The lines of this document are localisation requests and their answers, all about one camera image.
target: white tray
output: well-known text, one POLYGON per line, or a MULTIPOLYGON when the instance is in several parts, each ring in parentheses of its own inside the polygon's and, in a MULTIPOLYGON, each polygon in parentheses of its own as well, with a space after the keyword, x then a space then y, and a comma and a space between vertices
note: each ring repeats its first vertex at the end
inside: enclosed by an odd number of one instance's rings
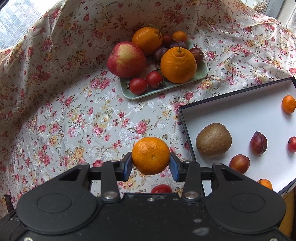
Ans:
MULTIPOLYGON (((296 97, 294 77, 215 96, 180 107, 179 115, 194 161, 202 167, 215 162, 229 165, 237 154, 250 159, 245 173, 258 181, 268 179, 273 190, 284 193, 296 182, 296 153, 287 149, 289 137, 296 136, 296 111, 286 114, 281 102, 286 95, 296 97), (223 124, 232 136, 231 148, 217 158, 202 157, 195 145, 198 133, 212 123, 223 124), (256 131, 267 138, 267 150, 255 156, 250 140, 256 131)), ((210 181, 203 181, 205 194, 211 193, 210 181)))

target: tray of fruit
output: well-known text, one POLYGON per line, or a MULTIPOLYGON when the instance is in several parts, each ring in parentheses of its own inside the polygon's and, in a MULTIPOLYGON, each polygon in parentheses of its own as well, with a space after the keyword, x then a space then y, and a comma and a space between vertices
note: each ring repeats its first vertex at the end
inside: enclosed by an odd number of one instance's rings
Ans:
POLYGON ((202 80, 208 74, 203 52, 184 32, 162 35, 153 25, 139 29, 131 42, 118 43, 107 67, 120 78, 122 93, 129 99, 202 80))
MULTIPOLYGON (((283 194, 296 182, 294 97, 291 77, 181 106, 193 160, 223 163, 283 194)), ((203 185, 210 194, 210 181, 203 185)))

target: black tray edge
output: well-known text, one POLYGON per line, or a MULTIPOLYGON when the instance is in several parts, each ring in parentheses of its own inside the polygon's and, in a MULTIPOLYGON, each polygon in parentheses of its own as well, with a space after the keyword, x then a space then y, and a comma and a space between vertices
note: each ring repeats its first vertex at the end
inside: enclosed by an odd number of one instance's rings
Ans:
MULTIPOLYGON (((240 93, 243 93, 243 92, 246 92, 246 91, 255 90, 255 89, 258 89, 258 88, 261 88, 261 87, 265 87, 265 86, 268 86, 268 85, 273 85, 273 84, 284 82, 284 81, 288 81, 288 80, 291 80, 293 82, 295 88, 296 88, 296 79, 295 79, 294 76, 292 76, 292 77, 289 77, 289 78, 286 78, 286 79, 275 80, 275 81, 268 82, 268 83, 261 84, 261 85, 255 85, 255 86, 252 86, 252 87, 249 87, 249 88, 246 88, 246 89, 241 89, 241 90, 229 92, 229 93, 226 93, 226 94, 222 94, 222 95, 218 95, 218 96, 214 96, 214 97, 202 99, 202 100, 199 100, 199 101, 192 102, 190 104, 186 104, 186 105, 180 106, 179 107, 179 118, 181 120, 181 123, 182 123, 182 126, 183 126, 183 130, 184 130, 184 133, 185 133, 185 136, 186 136, 186 140, 187 140, 188 145, 189 145, 189 150, 190 150, 190 154, 191 154, 192 160, 195 161, 195 162, 197 162, 196 161, 196 158, 195 158, 195 155, 194 155, 193 146, 192 146, 191 141, 190 141, 190 138, 189 138, 188 129, 187 129, 186 123, 184 121, 182 110, 184 110, 186 108, 190 108, 190 107, 195 106, 195 105, 198 105, 198 104, 207 103, 207 102, 212 101, 212 100, 218 100, 218 99, 221 99, 221 98, 224 98, 224 97, 232 96, 232 95, 235 95, 235 94, 240 94, 240 93)), ((280 194, 280 195, 283 194, 291 186, 293 186, 293 184, 295 184, 295 183, 296 183, 296 178, 293 181, 291 181, 287 186, 285 186, 282 190, 280 190, 278 192, 278 194, 280 194)))

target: wooden surface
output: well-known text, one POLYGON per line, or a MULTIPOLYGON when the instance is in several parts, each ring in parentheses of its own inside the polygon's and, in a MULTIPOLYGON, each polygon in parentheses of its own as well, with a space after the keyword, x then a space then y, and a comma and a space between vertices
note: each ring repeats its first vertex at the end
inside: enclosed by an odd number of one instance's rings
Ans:
POLYGON ((279 229, 286 236, 291 237, 294 222, 295 189, 287 193, 284 196, 284 200, 287 205, 287 210, 279 229))

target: small orange fruit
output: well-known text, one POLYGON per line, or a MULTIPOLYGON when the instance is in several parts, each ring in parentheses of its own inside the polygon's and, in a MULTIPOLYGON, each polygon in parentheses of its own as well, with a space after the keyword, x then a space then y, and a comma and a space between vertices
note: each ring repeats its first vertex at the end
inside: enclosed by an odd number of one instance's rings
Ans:
POLYGON ((268 181, 267 179, 260 179, 257 183, 260 183, 261 185, 269 188, 272 190, 272 185, 271 185, 271 182, 268 181))
POLYGON ((161 32, 152 27, 140 28, 133 35, 132 43, 137 45, 144 55, 152 55, 163 43, 161 32))
POLYGON ((156 137, 139 140, 131 153, 133 164, 145 175, 162 172, 170 162, 170 149, 167 144, 156 137))
POLYGON ((196 67, 193 54, 179 47, 169 49, 160 61, 163 76, 176 84, 190 80, 196 72, 196 67))
POLYGON ((291 114, 296 108, 296 101, 293 96, 287 95, 283 98, 281 106, 286 113, 291 114))
POLYGON ((183 31, 177 31, 173 33, 173 38, 175 41, 182 41, 184 43, 187 42, 187 35, 183 31))

